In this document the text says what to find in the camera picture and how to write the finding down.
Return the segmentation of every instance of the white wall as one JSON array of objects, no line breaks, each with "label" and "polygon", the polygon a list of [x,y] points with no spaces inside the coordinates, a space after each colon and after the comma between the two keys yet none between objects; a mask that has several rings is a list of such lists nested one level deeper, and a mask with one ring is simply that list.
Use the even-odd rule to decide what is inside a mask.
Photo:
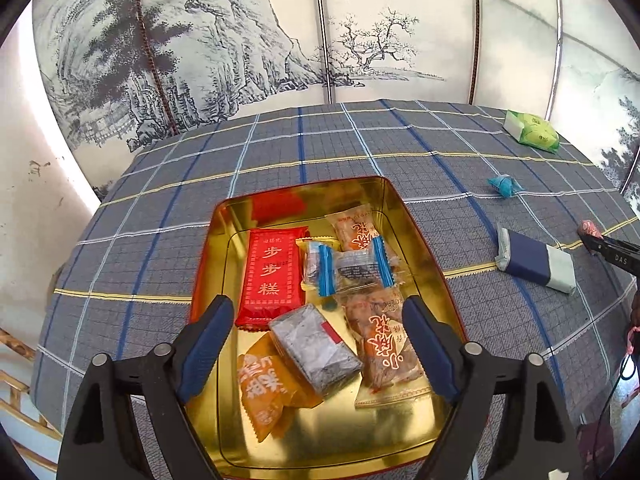
[{"label": "white wall", "polygon": [[[0,118],[0,326],[35,348],[52,275],[68,259],[98,200],[44,93],[31,6],[0,47]],[[31,381],[31,364],[5,346],[0,346],[0,369]],[[0,397],[8,400],[5,386]],[[31,410],[29,415],[37,418],[28,396],[22,396],[22,404],[23,412]],[[0,421],[15,440],[57,460],[59,443],[5,413]],[[33,468],[40,478],[52,478]]]}]

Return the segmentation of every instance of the decorated wall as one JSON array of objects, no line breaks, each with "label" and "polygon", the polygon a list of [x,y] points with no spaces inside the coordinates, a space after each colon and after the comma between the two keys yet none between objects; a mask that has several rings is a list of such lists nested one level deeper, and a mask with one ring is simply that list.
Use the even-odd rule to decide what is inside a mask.
[{"label": "decorated wall", "polygon": [[[471,98],[550,118],[617,186],[640,144],[640,51],[607,0],[141,4],[178,133],[327,102]],[[33,26],[51,107],[100,196],[174,134],[134,0],[34,0]]]}]

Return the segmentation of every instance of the metal tray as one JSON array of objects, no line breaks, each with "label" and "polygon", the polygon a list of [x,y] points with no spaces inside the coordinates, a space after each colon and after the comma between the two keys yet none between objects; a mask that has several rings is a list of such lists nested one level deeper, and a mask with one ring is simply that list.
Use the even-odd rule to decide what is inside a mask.
[{"label": "metal tray", "polygon": [[[212,216],[191,306],[191,320],[216,294],[238,305],[251,228],[307,225],[312,236],[333,235],[325,214],[369,203],[380,234],[401,254],[414,280],[405,297],[420,294],[438,320],[461,336],[462,326],[446,281],[392,184],[382,177],[333,180],[275,189],[220,203]],[[340,309],[322,311],[355,348]],[[262,333],[233,329],[203,392],[187,414],[224,476],[262,480],[324,480],[369,474],[425,457],[449,408],[435,394],[379,408],[355,409],[358,375],[312,410],[296,410],[285,436],[258,443],[240,403],[236,357]]]}]

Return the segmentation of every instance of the pink strap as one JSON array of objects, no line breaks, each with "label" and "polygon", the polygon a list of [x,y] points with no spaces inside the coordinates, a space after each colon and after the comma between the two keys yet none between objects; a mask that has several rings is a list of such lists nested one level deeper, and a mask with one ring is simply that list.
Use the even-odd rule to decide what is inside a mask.
[{"label": "pink strap", "polygon": [[631,336],[634,334],[634,332],[640,332],[640,326],[632,327],[631,330],[629,330],[629,333],[626,335],[626,354],[627,355],[631,355],[634,352],[634,346],[633,346],[633,343],[631,342]]}]

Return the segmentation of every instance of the wooden slat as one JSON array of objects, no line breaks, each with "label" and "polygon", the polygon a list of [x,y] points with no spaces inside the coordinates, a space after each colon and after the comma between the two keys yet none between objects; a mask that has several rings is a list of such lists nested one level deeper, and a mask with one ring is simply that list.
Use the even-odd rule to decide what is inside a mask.
[{"label": "wooden slat", "polygon": [[19,339],[9,334],[6,330],[0,328],[0,343],[7,345],[11,350],[20,354],[22,357],[33,361],[36,358],[36,352],[30,346],[25,345]]},{"label": "wooden slat", "polygon": [[12,388],[15,388],[16,390],[20,390],[24,394],[29,393],[29,387],[26,384],[20,382],[15,377],[11,377],[11,375],[9,375],[4,370],[0,370],[0,381],[4,381]]},{"label": "wooden slat", "polygon": [[10,393],[9,393],[9,404],[11,405],[12,408],[18,410],[19,412],[22,411],[22,409],[20,407],[21,396],[22,396],[22,394],[20,393],[20,390],[16,390],[15,388],[11,388]]},{"label": "wooden slat", "polygon": [[18,453],[20,453],[26,459],[31,460],[33,463],[36,463],[48,469],[49,471],[53,471],[54,473],[58,471],[58,464],[56,464],[55,462],[52,462],[51,460],[40,456],[27,447],[24,447],[22,444],[20,444],[20,442],[16,442],[11,437],[9,437],[9,439],[11,440],[12,444],[14,444],[15,449],[18,450]]},{"label": "wooden slat", "polygon": [[37,420],[33,420],[32,418],[29,418],[28,416],[26,416],[24,413],[19,412],[3,399],[0,399],[0,410],[3,410],[9,413],[10,415],[13,415],[15,418],[18,418],[19,420],[24,422],[27,426],[31,426],[34,430],[36,430],[39,433],[50,436],[51,438],[55,438],[56,440],[62,440],[62,436],[60,436],[60,434],[57,431],[52,430],[51,428],[44,428],[43,426],[40,425],[40,423]]}]

